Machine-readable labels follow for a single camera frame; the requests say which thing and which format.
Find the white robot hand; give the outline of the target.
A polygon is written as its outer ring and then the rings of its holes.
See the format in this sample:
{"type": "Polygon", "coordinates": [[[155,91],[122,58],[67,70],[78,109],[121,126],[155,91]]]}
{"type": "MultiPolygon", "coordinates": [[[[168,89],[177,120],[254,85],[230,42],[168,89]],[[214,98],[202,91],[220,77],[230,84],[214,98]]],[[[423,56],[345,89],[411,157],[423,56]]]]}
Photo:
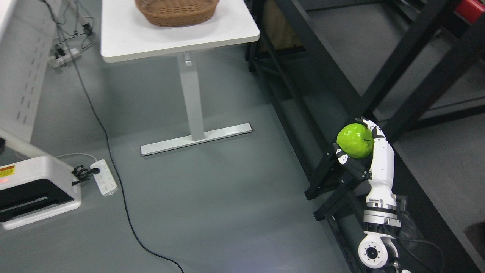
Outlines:
{"type": "Polygon", "coordinates": [[[368,203],[380,203],[386,206],[396,206],[393,197],[394,151],[388,143],[382,129],[374,121],[361,116],[355,121],[371,131],[374,139],[374,154],[369,170],[365,169],[357,159],[350,157],[336,142],[333,143],[335,156],[345,171],[358,181],[368,180],[371,190],[366,197],[368,203]]]}

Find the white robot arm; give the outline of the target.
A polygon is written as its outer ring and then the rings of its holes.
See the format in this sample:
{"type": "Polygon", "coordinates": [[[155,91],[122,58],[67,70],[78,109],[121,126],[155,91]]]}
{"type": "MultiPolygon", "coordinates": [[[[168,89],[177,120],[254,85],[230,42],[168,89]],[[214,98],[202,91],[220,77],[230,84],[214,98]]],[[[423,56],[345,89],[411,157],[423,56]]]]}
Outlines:
{"type": "Polygon", "coordinates": [[[399,253],[393,240],[397,235],[390,228],[399,231],[401,220],[398,217],[397,196],[393,193],[395,152],[381,128],[370,119],[360,117],[357,122],[371,132],[374,139],[372,161],[369,169],[350,155],[343,145],[334,143],[336,158],[358,181],[368,181],[371,190],[366,197],[363,213],[365,237],[360,242],[357,253],[361,262],[368,268],[389,268],[397,273],[406,273],[401,268],[399,253]]]}

